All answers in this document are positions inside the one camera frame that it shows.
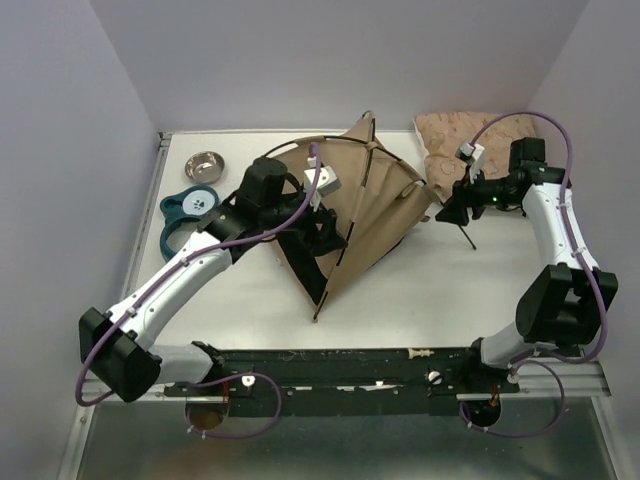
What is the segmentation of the beige fabric pet tent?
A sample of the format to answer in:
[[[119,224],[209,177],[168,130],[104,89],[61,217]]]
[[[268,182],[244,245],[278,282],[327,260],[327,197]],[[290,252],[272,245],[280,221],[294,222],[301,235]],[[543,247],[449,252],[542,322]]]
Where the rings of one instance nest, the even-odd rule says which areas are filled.
[[[301,180],[303,169],[308,166],[309,144],[317,143],[321,153],[320,144],[331,138],[337,136],[299,138],[292,142],[292,149],[275,153],[273,157],[284,163],[297,180]],[[372,164],[366,193],[358,211],[356,230],[355,258],[367,264],[366,271],[423,221],[427,208],[436,200],[437,195],[423,176],[409,163],[385,149],[375,133]],[[273,247],[297,279],[315,311],[327,281],[318,265],[318,259],[322,256],[314,257],[305,253],[299,240],[289,232],[280,234]]]

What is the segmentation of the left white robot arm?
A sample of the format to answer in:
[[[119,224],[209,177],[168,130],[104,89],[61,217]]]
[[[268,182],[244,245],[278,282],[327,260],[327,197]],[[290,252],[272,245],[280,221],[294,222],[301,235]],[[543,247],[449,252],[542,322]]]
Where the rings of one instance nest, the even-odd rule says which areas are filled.
[[[319,154],[307,162],[296,178],[281,161],[257,158],[239,187],[202,218],[181,250],[146,284],[106,312],[91,307],[80,317],[78,404],[89,403],[83,397],[88,373],[127,403],[161,383],[188,383],[201,395],[220,387],[222,372],[212,347],[193,342],[161,349],[155,342],[204,285],[267,239],[291,241],[310,258],[345,247],[335,211],[322,204],[339,189],[337,174]]]

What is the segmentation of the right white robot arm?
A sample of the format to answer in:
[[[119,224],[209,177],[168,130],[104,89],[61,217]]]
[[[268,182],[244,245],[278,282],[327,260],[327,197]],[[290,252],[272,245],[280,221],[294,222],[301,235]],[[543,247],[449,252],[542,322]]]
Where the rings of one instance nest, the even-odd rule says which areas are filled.
[[[506,176],[488,179],[486,150],[462,144],[463,177],[437,214],[439,222],[466,226],[489,207],[519,208],[531,222],[542,270],[517,303],[515,319],[498,333],[479,339],[479,357],[464,362],[460,379],[480,392],[526,356],[586,346],[603,332],[602,317],[618,290],[615,274],[600,269],[581,235],[565,169],[547,165],[545,142],[525,137],[511,144]]]

